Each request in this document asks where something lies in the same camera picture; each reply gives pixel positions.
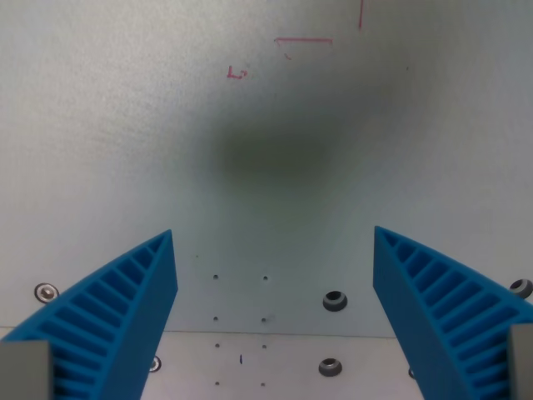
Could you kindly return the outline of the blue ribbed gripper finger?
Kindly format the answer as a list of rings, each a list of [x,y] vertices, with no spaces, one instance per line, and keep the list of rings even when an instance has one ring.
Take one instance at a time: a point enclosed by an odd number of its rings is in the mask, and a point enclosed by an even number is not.
[[[508,399],[507,338],[532,306],[488,277],[383,227],[373,287],[425,399]]]
[[[138,399],[177,295],[172,232],[100,267],[2,341],[44,341],[56,399]]]

